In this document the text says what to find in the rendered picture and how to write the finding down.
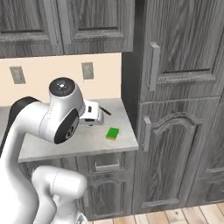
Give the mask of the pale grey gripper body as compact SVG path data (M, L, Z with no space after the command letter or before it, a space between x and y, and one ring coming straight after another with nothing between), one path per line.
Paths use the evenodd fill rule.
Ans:
M104 115L100 109L91 111L86 111L81 117L80 117L80 124L85 125L103 125L104 123Z

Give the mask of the green and yellow sponge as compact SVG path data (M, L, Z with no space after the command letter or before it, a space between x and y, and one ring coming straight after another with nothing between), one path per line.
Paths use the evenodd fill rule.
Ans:
M119 133L119 129L118 128L110 127L108 132L107 132L106 138L115 140L117 135L118 135L118 133Z

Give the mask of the black thin rod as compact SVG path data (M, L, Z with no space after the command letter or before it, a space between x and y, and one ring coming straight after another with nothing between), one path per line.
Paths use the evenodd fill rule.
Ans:
M109 116L112 115L112 114L111 114L110 112L108 112L105 108L100 107L100 109L101 109L104 113L106 113L107 115L109 115Z

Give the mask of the grey wood drawer front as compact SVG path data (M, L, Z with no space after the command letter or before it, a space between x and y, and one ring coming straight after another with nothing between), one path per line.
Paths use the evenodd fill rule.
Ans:
M119 160L120 169L113 172L124 171L124 160L125 160L125 153L118 152L118 153L105 153L100 155L94 155L88 157L88 170L90 173L101 173L101 172L109 172L109 171L95 171L95 162L98 165L113 165L117 163Z

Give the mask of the grey base cupboard front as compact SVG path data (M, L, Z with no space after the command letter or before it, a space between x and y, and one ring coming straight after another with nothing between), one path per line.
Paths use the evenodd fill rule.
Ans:
M22 173L28 180L32 179L33 171L41 165L51 165L59 168L68 169L71 171L77 171L76 159L74 157L68 158L57 158L57 159L47 159L41 161L23 162L19 164Z

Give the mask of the grey base cupboard door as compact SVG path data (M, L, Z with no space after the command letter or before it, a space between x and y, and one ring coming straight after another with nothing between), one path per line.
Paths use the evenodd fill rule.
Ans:
M83 197L85 215L97 221L131 214L132 190L130 172L88 176Z

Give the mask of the arched grey cupboard door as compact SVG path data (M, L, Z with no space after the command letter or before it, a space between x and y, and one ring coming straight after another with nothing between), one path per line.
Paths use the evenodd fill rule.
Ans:
M206 97L140 105L132 207L135 214L186 204L219 100ZM146 152L144 116L152 124Z

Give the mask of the tall grey cupboard door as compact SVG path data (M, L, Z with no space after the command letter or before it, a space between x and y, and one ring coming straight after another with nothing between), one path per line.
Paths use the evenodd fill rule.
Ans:
M155 91L151 42L160 46ZM146 0L142 62L142 102L221 95L224 0Z

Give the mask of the grey wood cupboard run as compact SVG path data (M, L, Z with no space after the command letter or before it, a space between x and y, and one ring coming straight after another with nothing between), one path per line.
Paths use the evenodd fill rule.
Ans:
M224 201L224 93L186 202L188 207Z

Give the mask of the grey wall socket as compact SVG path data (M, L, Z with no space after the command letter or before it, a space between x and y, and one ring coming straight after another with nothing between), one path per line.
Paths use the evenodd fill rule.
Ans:
M21 66L11 66L10 73L15 84L25 84L25 77Z
M94 66L92 62L84 62L81 64L84 80L92 80L94 78Z

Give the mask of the grey wood wall cupboard door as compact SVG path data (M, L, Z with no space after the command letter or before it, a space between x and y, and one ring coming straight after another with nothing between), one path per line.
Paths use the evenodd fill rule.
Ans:
M63 54L57 0L0 0L0 59Z
M65 55L133 51L135 0L57 0Z

